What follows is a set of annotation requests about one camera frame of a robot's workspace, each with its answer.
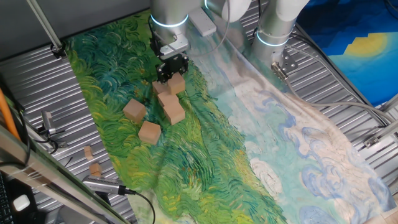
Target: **white cable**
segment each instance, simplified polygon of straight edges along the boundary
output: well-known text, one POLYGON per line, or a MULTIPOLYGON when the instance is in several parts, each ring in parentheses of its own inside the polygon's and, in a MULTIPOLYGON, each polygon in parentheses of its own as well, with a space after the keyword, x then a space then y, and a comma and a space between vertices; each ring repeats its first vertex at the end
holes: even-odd
MULTIPOLYGON (((292 91, 292 93, 297 96, 298 98, 302 99, 301 97, 299 97, 299 95, 296 93, 296 91, 293 89, 292 84, 290 84, 289 79, 285 80, 286 85, 288 86, 288 88, 292 91)), ((387 114, 385 114, 385 112, 378 110, 372 106, 363 104, 363 103, 357 103, 357 102, 335 102, 335 103, 310 103, 308 101, 306 101, 309 105, 313 106, 313 107, 328 107, 328 106, 341 106, 341 105, 350 105, 350 106, 358 106, 358 107, 362 107, 365 108, 367 110, 371 110, 373 112, 375 112, 376 114, 378 114, 379 116, 382 116, 384 118, 386 118, 388 121, 390 121, 391 123, 393 123, 395 120, 392 119, 390 116, 388 116, 387 114)))
POLYGON ((214 51, 216 51, 216 50, 221 46, 221 44, 223 44, 223 42, 224 42, 224 40, 225 40, 225 38, 226 38, 226 35, 227 35, 227 33, 228 33, 229 25, 230 25, 230 23, 231 23, 231 3, 230 3, 230 0, 226 0, 226 3, 227 3, 227 6, 228 6, 228 21, 227 21, 227 23, 226 23, 226 30, 225 30, 224 36, 223 36, 223 38, 221 39, 221 42, 220 42, 213 50, 211 50, 211 51, 209 51, 209 52, 207 52, 207 53, 205 53, 205 54, 201 54, 201 55, 187 55, 187 54, 183 53, 182 51, 180 52, 180 51, 176 50, 175 48, 173 48, 170 44, 168 44, 168 43, 165 41, 165 39, 163 39, 158 33, 156 33, 156 31, 153 31, 153 33, 155 34, 156 37, 158 37, 158 38, 160 39, 160 41, 163 42, 163 44, 166 44, 166 45, 167 45, 168 47, 170 47, 170 49, 172 49, 174 52, 176 52, 176 53, 178 53, 178 54, 181 54, 181 55, 183 55, 184 57, 202 57, 202 56, 207 56, 207 55, 209 55, 209 54, 212 54, 214 51))
MULTIPOLYGON (((379 109, 376 109, 376 108, 374 108, 374 107, 372 107, 372 106, 369 106, 369 105, 365 104, 365 103, 364 103, 361 99, 359 99, 355 94, 353 94, 351 91, 349 91, 349 90, 347 89, 347 87, 345 87, 345 86, 339 81, 339 79, 337 79, 337 78, 335 77, 335 75, 333 74, 333 72, 330 71, 330 69, 325 65, 325 63, 323 63, 320 59, 316 58, 316 56, 314 56, 314 55, 312 55, 312 54, 310 54, 310 53, 308 53, 308 52, 306 52, 306 51, 304 51, 304 50, 301 50, 301 49, 299 49, 299 48, 297 48, 297 47, 288 45, 288 44, 286 45, 286 47, 288 47, 288 48, 290 48, 290 49, 292 49, 292 50, 296 50, 296 51, 298 51, 298 52, 300 52, 300 53, 303 53, 303 54, 305 54, 305 55, 308 55, 308 56, 310 56, 311 58, 314 58, 315 60, 317 60, 318 62, 320 62, 320 63, 331 73, 331 75, 333 75, 333 77, 335 78, 335 80, 337 80, 337 82, 338 82, 348 93, 350 93, 351 95, 353 95, 353 96, 360 102, 360 103, 355 103, 355 102, 335 102, 335 103, 327 103, 327 104, 309 103, 309 102, 308 102, 311 106, 317 106, 317 107, 338 106, 338 105, 359 106, 359 107, 366 108, 366 109, 368 109, 368 110, 371 110, 371 111, 375 112, 377 115, 386 118, 386 119, 387 119, 388 121, 390 121, 391 123, 393 123, 393 122, 395 121, 395 120, 392 119, 389 115, 385 114, 383 111, 381 111, 381 110, 379 110, 379 109)), ((290 90, 292 90, 292 92, 293 92, 294 95, 296 95, 297 97, 299 97, 298 94, 296 94, 296 92, 294 91, 292 85, 290 84, 290 82, 289 82, 288 80, 286 80, 286 85, 290 88, 290 90)))
POLYGON ((359 102, 364 103, 364 101, 362 101, 359 97, 357 97, 354 93, 352 93, 349 89, 347 89, 347 87, 345 87, 345 86, 339 81, 339 79, 335 76, 335 74, 334 74, 333 72, 331 72, 331 70, 326 66, 326 64, 325 64, 324 62, 322 62, 322 60, 318 59, 316 56, 314 56, 314 55, 312 55, 312 54, 310 54, 310 53, 308 53, 308 52, 306 52, 306 51, 304 51, 304 50, 302 50, 302 49, 299 49, 299 48, 297 48, 297 47, 291 46, 291 45, 289 45, 289 44, 287 44, 286 47, 288 47, 288 48, 290 48, 290 49, 292 49, 292 50, 296 50, 296 51, 298 51, 298 52, 300 52, 300 53, 303 53, 303 54, 305 54, 305 55, 308 55, 308 56, 310 56, 311 58, 314 58, 314 59, 315 59, 316 61, 318 61, 319 63, 321 63, 321 64, 324 66, 324 68, 328 70, 328 72, 335 78, 335 80, 336 80, 336 81, 337 81, 349 94, 351 94, 353 97, 355 97, 359 102))

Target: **blue swirly fabric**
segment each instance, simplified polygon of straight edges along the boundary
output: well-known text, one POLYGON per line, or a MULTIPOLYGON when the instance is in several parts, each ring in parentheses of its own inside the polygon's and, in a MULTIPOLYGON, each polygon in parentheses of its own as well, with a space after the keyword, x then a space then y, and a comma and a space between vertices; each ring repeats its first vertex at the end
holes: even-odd
MULTIPOLYGON (((211 49, 208 39, 190 38, 193 54, 211 49)), ((193 61, 218 109, 245 135, 252 170, 288 223, 359 224, 395 207, 343 133, 316 109, 282 93, 268 71, 258 73, 228 45, 193 61)))

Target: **orange pole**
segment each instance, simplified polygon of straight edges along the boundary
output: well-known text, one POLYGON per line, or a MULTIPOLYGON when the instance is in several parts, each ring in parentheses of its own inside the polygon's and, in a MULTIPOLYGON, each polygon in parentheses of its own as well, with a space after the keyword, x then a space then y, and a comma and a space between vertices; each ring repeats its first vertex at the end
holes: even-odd
POLYGON ((17 127, 15 126, 14 119, 12 118, 10 108, 8 107, 6 97, 2 93, 1 89, 0 89, 0 109, 2 115, 4 116, 4 120, 6 120, 8 131, 11 132, 11 134, 14 135, 15 138, 21 140, 17 131, 17 127))

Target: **green painted fabric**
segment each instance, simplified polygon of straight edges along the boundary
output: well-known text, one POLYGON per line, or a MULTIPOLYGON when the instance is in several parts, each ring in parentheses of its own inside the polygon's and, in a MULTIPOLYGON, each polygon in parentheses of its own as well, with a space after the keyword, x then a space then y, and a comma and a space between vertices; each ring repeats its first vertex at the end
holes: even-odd
MULTIPOLYGON (((285 223, 250 168, 244 136, 218 110, 192 63, 187 90, 178 94, 186 118, 169 125, 152 91, 160 61, 149 47, 148 16, 142 12, 68 40, 73 71, 121 180, 150 197, 157 223, 285 223), (141 142, 142 123, 124 116, 132 98, 146 106, 144 120, 162 127, 156 146, 141 142)), ((151 222, 146 202, 134 197, 132 206, 139 221, 151 222)))

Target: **wooden block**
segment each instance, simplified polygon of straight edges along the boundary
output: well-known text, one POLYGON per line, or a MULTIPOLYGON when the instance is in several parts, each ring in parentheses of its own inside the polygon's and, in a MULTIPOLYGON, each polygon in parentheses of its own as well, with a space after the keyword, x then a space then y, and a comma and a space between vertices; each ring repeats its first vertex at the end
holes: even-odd
POLYGON ((167 81, 171 94, 177 94, 185 90, 185 80, 179 72, 174 73, 173 77, 167 81))
POLYGON ((175 94, 170 94, 168 90, 157 95, 157 99, 162 107, 172 103, 178 103, 178 97, 175 94))
POLYGON ((167 85, 161 84, 160 82, 157 81, 152 82, 152 86, 154 87, 154 92, 156 94, 160 94, 168 90, 167 85))
POLYGON ((98 163, 90 165, 90 173, 95 174, 96 172, 102 173, 102 168, 98 163))
POLYGON ((89 161, 94 159, 93 149, 91 148, 91 146, 85 146, 85 156, 86 156, 87 160, 89 160, 89 161))
POLYGON ((145 106, 135 99, 131 99, 130 102, 123 109, 124 115, 135 123, 140 123, 144 118, 147 110, 145 106))
POLYGON ((101 177, 101 176, 102 176, 100 172, 95 172, 95 173, 92 174, 92 175, 97 176, 97 177, 101 177))
POLYGON ((163 110, 171 125, 175 125, 185 119, 185 111, 178 102, 166 105, 163 110))
POLYGON ((144 121, 144 124, 142 124, 142 127, 138 132, 138 137, 141 141, 156 145, 161 133, 162 131, 158 124, 144 121))

